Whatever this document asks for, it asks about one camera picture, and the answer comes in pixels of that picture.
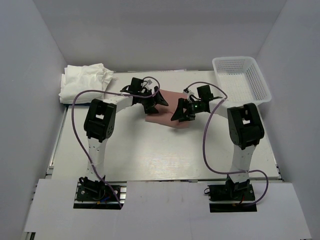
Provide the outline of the pink printed t shirt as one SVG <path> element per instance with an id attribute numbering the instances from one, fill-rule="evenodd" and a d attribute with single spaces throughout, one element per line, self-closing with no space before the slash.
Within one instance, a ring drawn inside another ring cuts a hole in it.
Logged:
<path id="1" fill-rule="evenodd" d="M 145 121 L 149 123 L 159 124 L 175 129 L 186 129 L 189 127 L 189 121 L 179 122 L 178 120 L 171 121 L 173 114 L 175 113 L 178 100 L 180 98 L 186 99 L 187 96 L 184 93 L 160 90 L 163 98 L 168 103 L 168 106 L 156 105 L 155 108 L 158 110 L 156 114 L 148 114 L 145 117 Z"/>

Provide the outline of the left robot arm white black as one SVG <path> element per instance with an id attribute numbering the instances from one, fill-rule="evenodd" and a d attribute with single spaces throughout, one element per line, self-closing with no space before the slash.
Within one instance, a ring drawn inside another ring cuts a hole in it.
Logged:
<path id="1" fill-rule="evenodd" d="M 109 99 L 93 99 L 84 122 L 88 139 L 88 160 L 85 178 L 100 182 L 105 178 L 105 150 L 108 139 L 115 129 L 116 114 L 127 107 L 141 104 L 145 114 L 157 114 L 157 105 L 167 107 L 169 104 L 160 93 L 160 88 L 150 88 L 151 82 L 132 78 L 130 85 L 120 90 L 120 94 Z"/>

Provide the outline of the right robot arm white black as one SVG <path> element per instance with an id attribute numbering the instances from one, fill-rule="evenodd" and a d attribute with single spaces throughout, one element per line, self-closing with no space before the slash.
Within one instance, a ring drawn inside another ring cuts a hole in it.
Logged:
<path id="1" fill-rule="evenodd" d="M 197 88 L 198 97 L 188 88 L 183 92 L 187 98 L 179 98 L 177 108 L 171 117 L 171 121 L 189 122 L 195 120 L 198 113 L 209 113 L 209 121 L 213 115 L 219 115 L 227 119 L 228 132 L 233 143 L 233 157 L 230 170 L 221 172 L 214 170 L 208 164 L 206 157 L 206 135 L 209 122 L 206 123 L 202 139 L 202 155 L 205 165 L 212 172 L 227 175 L 231 182 L 225 188 L 226 195 L 236 200 L 244 193 L 242 185 L 249 184 L 249 172 L 253 153 L 265 136 L 265 130 L 254 103 L 233 105 L 228 101 L 228 96 L 221 91 L 223 96 L 214 96 L 210 85 L 202 85 Z"/>

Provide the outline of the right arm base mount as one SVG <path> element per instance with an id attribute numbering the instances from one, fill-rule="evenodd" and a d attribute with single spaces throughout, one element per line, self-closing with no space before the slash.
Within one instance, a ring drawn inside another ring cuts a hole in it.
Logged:
<path id="1" fill-rule="evenodd" d="M 203 193 L 209 198 L 210 213 L 253 213 L 257 212 L 257 205 L 250 205 L 256 200 L 253 186 L 235 194 L 228 192 L 225 185 L 208 185 Z"/>

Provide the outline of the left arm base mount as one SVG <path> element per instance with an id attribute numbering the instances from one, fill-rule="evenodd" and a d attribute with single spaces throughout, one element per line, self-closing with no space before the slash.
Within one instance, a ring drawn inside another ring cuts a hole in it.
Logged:
<path id="1" fill-rule="evenodd" d="M 111 185 L 101 180 L 92 181 L 87 177 L 78 179 L 73 208 L 83 210 L 120 210 L 124 205 L 123 185 Z"/>

